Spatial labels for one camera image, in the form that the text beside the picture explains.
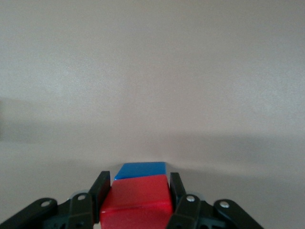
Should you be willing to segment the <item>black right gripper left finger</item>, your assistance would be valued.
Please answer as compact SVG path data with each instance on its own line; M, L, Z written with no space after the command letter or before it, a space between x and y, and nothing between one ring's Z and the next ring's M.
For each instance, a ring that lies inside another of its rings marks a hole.
M110 172L102 171L88 192L62 204L53 198L38 199L0 224L2 229L92 229L111 187Z

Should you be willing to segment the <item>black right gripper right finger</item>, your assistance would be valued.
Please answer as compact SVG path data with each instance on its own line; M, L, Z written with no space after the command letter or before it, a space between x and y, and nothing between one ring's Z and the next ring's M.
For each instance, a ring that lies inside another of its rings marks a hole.
M213 205L185 191L179 173L170 174L170 192L174 213L167 224L168 229L261 229L236 202L220 199Z

